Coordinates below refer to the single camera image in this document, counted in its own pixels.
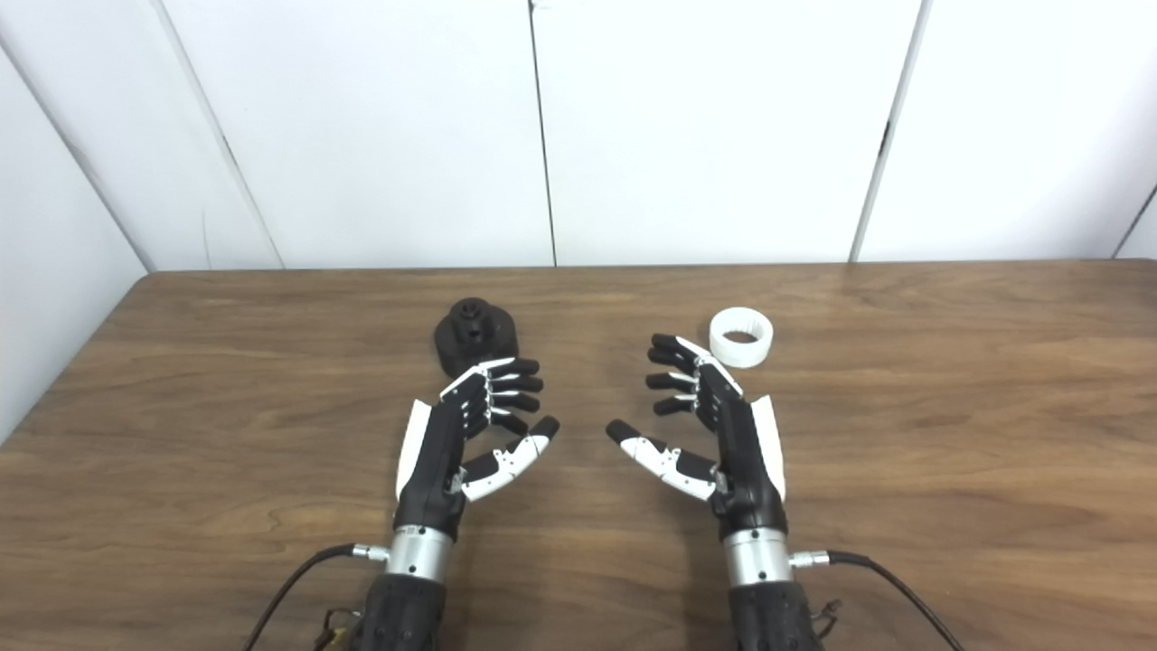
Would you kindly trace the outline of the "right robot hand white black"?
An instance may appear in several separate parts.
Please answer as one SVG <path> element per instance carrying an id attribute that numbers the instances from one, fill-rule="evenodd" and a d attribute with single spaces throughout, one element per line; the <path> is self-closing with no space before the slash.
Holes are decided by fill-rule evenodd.
<path id="1" fill-rule="evenodd" d="M 723 363 L 690 339 L 654 334 L 647 355 L 669 368 L 647 375 L 647 387 L 673 391 L 653 405 L 654 413 L 694 415 L 718 444 L 718 458 L 670 446 L 622 420 L 607 424 L 607 437 L 663 483 L 707 503 L 720 539 L 747 528 L 788 534 L 782 449 L 769 397 L 747 400 Z"/>

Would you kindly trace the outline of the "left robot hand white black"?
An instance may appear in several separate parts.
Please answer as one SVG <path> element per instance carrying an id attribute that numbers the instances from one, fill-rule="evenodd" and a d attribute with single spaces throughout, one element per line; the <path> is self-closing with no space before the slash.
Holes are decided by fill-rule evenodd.
<path id="1" fill-rule="evenodd" d="M 541 457 L 560 423 L 544 416 L 529 426 L 518 416 L 541 407 L 538 373 L 537 360 L 488 360 L 459 373 L 434 404 L 414 401 L 396 475 L 395 528 L 426 528 L 455 541 L 467 504 L 513 483 Z M 466 460 L 466 442 L 493 426 L 515 439 Z"/>

